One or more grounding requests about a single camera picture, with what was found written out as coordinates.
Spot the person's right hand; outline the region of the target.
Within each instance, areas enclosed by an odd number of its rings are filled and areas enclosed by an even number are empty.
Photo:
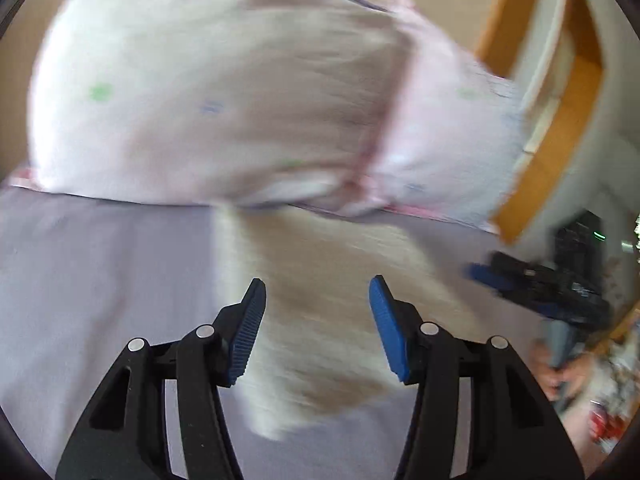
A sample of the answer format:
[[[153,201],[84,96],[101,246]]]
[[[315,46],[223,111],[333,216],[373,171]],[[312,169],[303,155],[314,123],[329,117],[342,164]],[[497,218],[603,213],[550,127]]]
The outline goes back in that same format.
[[[538,385],[551,401],[574,398],[587,385],[594,367],[594,355],[582,352],[563,367],[549,365],[550,351],[542,340],[535,340],[529,351],[529,368]]]

